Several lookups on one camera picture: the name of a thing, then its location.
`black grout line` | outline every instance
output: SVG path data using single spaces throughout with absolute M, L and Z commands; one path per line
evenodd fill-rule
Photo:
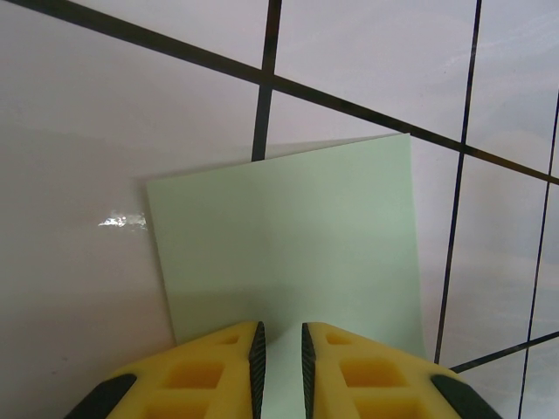
M 480 32 L 481 0 L 478 0 L 473 20 L 472 50 L 470 52 L 470 65 L 468 67 L 468 79 L 466 82 L 466 99 L 464 102 L 464 119 L 462 120 L 462 136 L 460 144 L 466 145 L 468 136 L 468 123 L 470 121 L 470 102 L 472 101 L 473 69 L 475 67 L 475 56 L 478 50 L 478 34 Z M 440 351 L 443 346 L 443 333 L 445 331 L 446 306 L 448 304 L 448 291 L 451 283 L 452 255 L 454 253 L 454 238 L 456 237 L 456 224 L 458 223 L 458 208 L 460 201 L 460 188 L 462 186 L 462 172 L 464 170 L 464 149 L 460 149 L 458 166 L 456 168 L 456 185 L 454 187 L 454 201 L 452 203 L 451 232 L 448 238 L 448 251 L 446 253 L 445 282 L 443 284 L 443 297 L 440 303 L 440 314 L 438 317 L 437 345 L 435 346 L 434 362 L 439 363 Z
M 551 151 L 549 153 L 549 168 L 548 175 L 551 175 L 551 170 L 553 169 L 553 154 L 556 149 L 556 136 L 557 136 L 557 120 L 559 118 L 559 91 L 557 91 L 557 104 L 556 104 L 556 116 L 553 125 L 553 134 L 551 136 Z M 532 291 L 532 306 L 530 308 L 530 321 L 528 323 L 528 337 L 527 340 L 532 338 L 532 325 L 534 324 L 534 311 L 535 311 L 535 296 L 538 290 L 538 279 L 540 277 L 540 262 L 542 261 L 542 248 L 543 248 L 543 234 L 545 231 L 545 221 L 548 213 L 548 200 L 549 200 L 549 182 L 545 188 L 545 198 L 543 199 L 543 215 L 542 215 L 542 229 L 540 231 L 540 243 L 538 245 L 538 257 L 535 263 L 535 275 L 534 275 L 534 290 Z M 518 405 L 518 419 L 522 416 L 522 403 L 524 402 L 524 388 L 526 387 L 526 373 L 528 371 L 528 355 L 529 349 L 526 349 L 526 354 L 524 355 L 524 367 L 522 369 L 522 387 L 521 387 L 521 400 Z
M 216 72 L 222 72 L 238 79 L 259 83 L 262 79 L 260 69 L 239 63 L 197 46 L 131 24 L 117 17 L 89 9 L 67 0 L 4 0 L 26 9 L 34 10 L 50 17 L 76 24 L 111 38 L 160 52 L 170 57 L 198 64 Z
M 487 364 L 488 362 L 497 361 L 500 358 L 503 358 L 507 355 L 516 354 L 517 352 L 523 351 L 524 349 L 528 349 L 529 347 L 535 347 L 536 345 L 540 345 L 542 343 L 545 343 L 549 340 L 553 340 L 555 338 L 559 338 L 559 332 L 546 334 L 541 338 L 529 340 L 527 342 L 521 343 L 520 345 L 515 345 L 513 347 L 508 347 L 506 349 L 501 349 L 500 351 L 493 352 L 492 354 L 482 356 L 472 361 L 464 362 L 463 364 L 459 364 L 456 367 L 452 367 L 450 369 L 455 373 L 463 373 L 468 369 L 479 367 L 481 365 Z
M 257 85 L 270 85 L 273 90 L 283 92 L 319 106 L 345 113 L 346 115 L 366 120 L 381 127 L 394 129 L 401 133 L 409 133 L 419 140 L 428 141 L 441 147 L 463 152 L 476 159 L 488 161 L 497 166 L 508 168 L 535 179 L 559 185 L 559 178 L 549 176 L 532 168 L 492 155 L 486 151 L 473 148 L 466 144 L 452 140 L 440 134 L 433 133 L 421 127 L 416 127 L 402 120 L 392 118 L 367 107 L 337 98 L 331 94 L 321 92 L 312 87 L 304 86 L 292 80 L 283 79 L 276 75 L 265 74 L 262 70 L 240 63 L 234 59 L 223 57 L 215 52 L 209 52 L 194 45 L 166 37 L 157 32 L 144 29 L 141 26 L 125 22 L 96 10 L 89 9 L 67 0 L 4 0 L 26 9 L 55 17 L 70 24 L 76 24 L 98 33 L 105 34 L 121 41 L 129 42 L 147 48 L 154 52 L 181 59 L 209 68 L 216 72 L 227 74 Z
M 266 76 L 273 76 L 276 66 L 276 52 L 278 50 L 278 36 L 280 34 L 281 0 L 269 0 L 268 16 L 266 18 L 266 38 L 262 54 L 262 72 Z M 272 86 L 261 84 L 259 99 L 254 121 L 254 139 L 252 140 L 252 161 L 264 160 L 266 157 L 266 140 L 268 136 L 268 122 L 270 121 L 270 105 L 272 104 Z
M 267 131 L 267 122 L 269 118 L 269 102 L 271 99 L 268 99 L 268 97 L 271 98 L 272 90 L 277 90 L 279 92 L 289 94 L 296 98 L 315 103 L 319 106 L 324 106 L 333 109 L 335 111 L 345 113 L 347 115 L 354 116 L 356 118 L 375 123 L 382 127 L 391 128 L 403 133 L 410 133 L 412 136 L 415 136 L 420 140 L 429 141 L 441 147 L 458 151 L 460 152 L 459 168 L 458 168 L 458 171 L 460 172 L 460 180 L 457 173 L 457 188 L 455 190 L 455 196 L 459 196 L 459 183 L 461 182 L 461 171 L 462 171 L 461 167 L 463 166 L 464 155 L 470 155 L 471 157 L 480 159 L 482 161 L 487 161 L 492 164 L 501 166 L 503 168 L 508 168 L 518 173 L 522 173 L 524 175 L 528 175 L 530 177 L 534 177 L 536 179 L 540 179 L 548 183 L 559 185 L 559 178 L 552 176 L 550 171 L 547 174 L 544 174 L 543 172 L 539 172 L 537 170 L 527 168 L 525 166 L 522 166 L 521 164 L 515 163 L 513 161 L 509 161 L 497 155 L 492 155 L 488 152 L 466 145 L 466 130 L 467 130 L 466 114 L 469 114 L 469 102 L 470 102 L 469 98 L 471 98 L 471 83 L 473 79 L 471 79 L 470 76 L 473 74 L 473 66 L 475 60 L 474 44 L 477 45 L 477 36 L 479 30 L 479 20 L 480 20 L 479 14 L 480 14 L 480 5 L 481 5 L 480 0 L 478 1 L 478 5 L 476 9 L 476 22 L 478 25 L 477 26 L 478 29 L 477 30 L 474 29 L 474 35 L 473 35 L 475 41 L 473 41 L 472 56 L 470 61 L 470 69 L 468 73 L 468 84 L 467 84 L 467 89 L 470 92 L 468 93 L 468 91 L 466 91 L 465 119 L 463 121 L 465 126 L 463 125 L 461 142 L 457 142 L 448 137 L 444 137 L 443 135 L 433 133 L 421 127 L 413 126 L 402 120 L 391 118 L 388 115 L 378 113 L 374 110 L 368 109 L 364 106 L 359 106 L 347 100 L 336 98 L 333 95 L 320 92 L 311 87 L 303 86 L 291 80 L 283 79 L 281 77 L 275 76 L 273 75 L 273 71 L 267 73 L 266 68 L 268 68 L 269 65 L 273 67 L 275 64 L 275 50 L 277 49 L 277 37 L 276 37 L 274 41 L 275 44 L 272 43 L 271 45 L 268 45 L 269 48 L 273 49 L 273 54 L 266 54 L 266 51 L 268 52 L 270 51 L 266 49 L 266 44 L 268 43 L 267 26 L 271 23 L 270 8 L 268 10 L 268 21 L 266 23 L 265 53 L 263 56 L 262 70 L 260 70 L 250 65 L 240 63 L 234 59 L 223 57 L 214 52 L 206 51 L 194 45 L 190 45 L 188 43 L 179 41 L 177 39 L 173 39 L 171 37 L 167 37 L 160 33 L 150 31 L 148 29 L 142 28 L 141 26 L 131 24 L 129 22 L 123 21 L 116 17 L 111 17 L 104 13 L 89 9 L 85 6 L 81 6 L 76 3 L 69 2 L 67 0 L 4 0 L 4 1 L 25 7 L 26 9 L 29 10 L 37 11 L 39 13 L 51 17 L 55 17 L 57 19 L 61 19 L 70 24 L 76 24 L 78 26 L 87 28 L 89 30 L 105 34 L 112 38 L 117 38 L 119 40 L 129 42 L 130 44 L 134 44 L 140 47 L 150 49 L 151 51 L 154 52 L 160 52 L 161 54 L 178 58 L 181 59 L 182 61 L 187 61 L 192 64 L 200 65 L 205 68 L 214 70 L 216 72 L 221 72 L 223 74 L 227 74 L 234 78 L 242 79 L 247 82 L 259 85 L 260 86 L 259 109 L 264 108 L 264 110 L 261 111 L 261 113 L 264 114 L 265 116 L 267 115 L 267 117 L 266 117 L 266 123 L 265 123 L 265 117 L 260 118 L 262 120 L 261 122 L 262 127 L 258 128 L 258 130 L 262 130 L 264 132 Z M 270 0 L 270 5 L 272 5 L 272 3 L 279 3 L 280 5 L 280 1 L 274 2 L 273 0 Z M 279 27 L 279 19 L 280 19 L 279 14 L 277 18 L 278 18 L 277 25 Z M 262 86 L 267 86 L 266 94 L 262 93 Z M 258 125 L 258 119 L 259 119 L 259 115 L 257 111 L 257 122 L 255 123 L 255 143 L 253 144 L 253 156 L 252 156 L 253 160 L 255 158 L 255 155 L 257 158 L 260 156 L 264 158 L 266 152 L 266 137 L 264 137 L 264 140 L 262 141 L 261 137 L 259 136 L 259 141 L 258 141 L 259 145 L 256 147 L 256 143 L 257 143 L 256 126 Z M 549 190 L 549 185 L 548 185 L 548 189 L 546 190 L 546 200 L 548 196 L 548 190 Z M 455 206 L 456 206 L 456 210 L 453 209 L 453 214 L 452 214 L 452 217 L 454 219 L 453 220 L 454 227 L 451 227 L 451 229 L 454 230 L 456 229 L 455 212 L 456 213 L 458 212 L 458 200 L 455 203 Z M 447 257 L 447 270 L 450 272 L 449 257 Z M 551 333 L 535 340 L 529 340 L 528 342 L 520 344 L 516 347 L 503 349 L 497 353 L 489 354 L 485 357 L 478 358 L 477 360 L 460 364 L 457 367 L 452 368 L 452 370 L 454 370 L 455 372 L 463 372 L 466 371 L 467 369 L 471 369 L 473 367 L 477 367 L 478 365 L 483 365 L 490 361 L 494 361 L 508 354 L 513 354 L 524 348 L 527 349 L 527 355 L 525 360 L 525 362 L 527 362 L 528 348 L 534 345 L 538 345 L 539 343 L 543 343 L 544 341 L 554 339 L 555 337 L 559 337 L 559 332 Z

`yellow foam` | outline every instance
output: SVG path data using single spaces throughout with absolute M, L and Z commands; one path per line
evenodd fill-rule
M 459 419 L 431 384 L 452 371 L 327 325 L 308 323 L 316 355 L 314 419 Z
M 107 419 L 252 419 L 245 322 L 114 372 L 137 376 Z

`white tile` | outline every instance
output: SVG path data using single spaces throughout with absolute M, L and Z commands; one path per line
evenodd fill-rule
M 276 73 L 459 140 L 474 10 L 285 0 Z
M 556 112 L 559 112 L 559 92 L 557 93 L 557 108 L 556 108 Z M 559 163 L 557 163 L 559 161 L 559 147 L 557 146 L 557 138 L 559 138 L 559 135 L 557 134 L 559 132 L 559 119 L 557 120 L 556 123 L 556 130 L 555 130 L 555 134 L 556 134 L 556 147 L 555 147 L 555 151 L 554 151 L 554 156 L 553 156 L 553 161 L 556 163 L 553 165 L 553 168 L 551 169 L 551 175 L 557 177 L 559 176 L 559 168 L 557 168 L 557 166 L 559 166 Z
M 411 143 L 411 173 L 418 234 L 418 261 L 425 349 L 434 358 L 445 283 L 458 153 L 426 141 Z
M 441 352 L 444 365 L 526 340 L 545 186 L 466 157 Z
M 8 3 L 0 50 L 0 416 L 63 417 L 172 344 L 142 185 L 249 161 L 258 89 Z
M 460 375 L 503 419 L 516 419 L 523 369 L 524 351 L 520 351 Z
M 274 93 L 266 156 L 288 155 L 390 133 L 384 127 Z M 412 139 L 411 154 L 424 339 L 428 357 L 432 359 L 445 278 L 458 153 Z
M 77 0 L 94 10 L 260 68 L 268 2 Z
M 532 339 L 559 331 L 559 186 L 550 185 Z
M 468 144 L 547 173 L 558 48 L 559 3 L 483 2 Z
M 523 419 L 549 419 L 559 411 L 559 340 L 530 348 Z
M 266 157 L 279 157 L 394 134 L 371 124 L 284 93 L 273 92 Z

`black rubber pad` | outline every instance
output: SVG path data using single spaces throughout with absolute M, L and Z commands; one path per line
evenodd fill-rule
M 433 375 L 431 382 L 462 419 L 502 419 L 473 388 L 446 375 Z
M 314 363 L 316 362 L 316 354 L 314 353 L 313 338 L 308 331 L 307 323 L 303 323 L 301 331 L 301 358 L 303 365 L 305 410 L 307 412 L 307 419 L 312 419 L 314 413 Z
M 134 374 L 103 381 L 66 415 L 66 419 L 106 419 L 135 381 Z
M 252 418 L 260 419 L 266 375 L 266 331 L 261 321 L 256 326 L 248 361 L 251 369 Z

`paper sheet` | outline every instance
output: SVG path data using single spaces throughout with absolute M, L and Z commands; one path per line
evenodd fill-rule
M 154 181 L 178 343 L 266 323 L 265 419 L 304 417 L 300 325 L 424 356 L 409 135 Z

